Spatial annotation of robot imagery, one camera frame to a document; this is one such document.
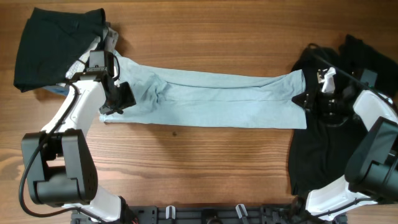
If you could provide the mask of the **light blue polo shirt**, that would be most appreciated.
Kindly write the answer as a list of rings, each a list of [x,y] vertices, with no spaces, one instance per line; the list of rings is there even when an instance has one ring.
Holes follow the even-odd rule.
[[[121,82],[136,105],[104,123],[198,127],[306,129],[304,110],[292,98],[305,91],[303,71],[278,77],[249,77],[140,65],[118,56]]]

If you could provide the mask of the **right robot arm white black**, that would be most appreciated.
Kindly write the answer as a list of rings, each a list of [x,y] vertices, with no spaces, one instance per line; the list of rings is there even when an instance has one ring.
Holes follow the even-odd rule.
[[[293,102],[307,126],[294,131],[289,223],[331,223],[355,208],[397,202],[397,113],[388,99],[332,67],[306,69]]]

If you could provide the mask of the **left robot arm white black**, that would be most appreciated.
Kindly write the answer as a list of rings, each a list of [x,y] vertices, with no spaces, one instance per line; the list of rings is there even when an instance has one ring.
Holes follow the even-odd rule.
[[[92,50],[88,66],[66,81],[68,96],[41,131],[21,141],[24,171],[19,203],[28,215],[47,218],[80,213],[94,223],[138,223],[126,201],[98,183],[86,135],[96,113],[122,114],[136,104],[128,83],[119,83],[117,57]]]

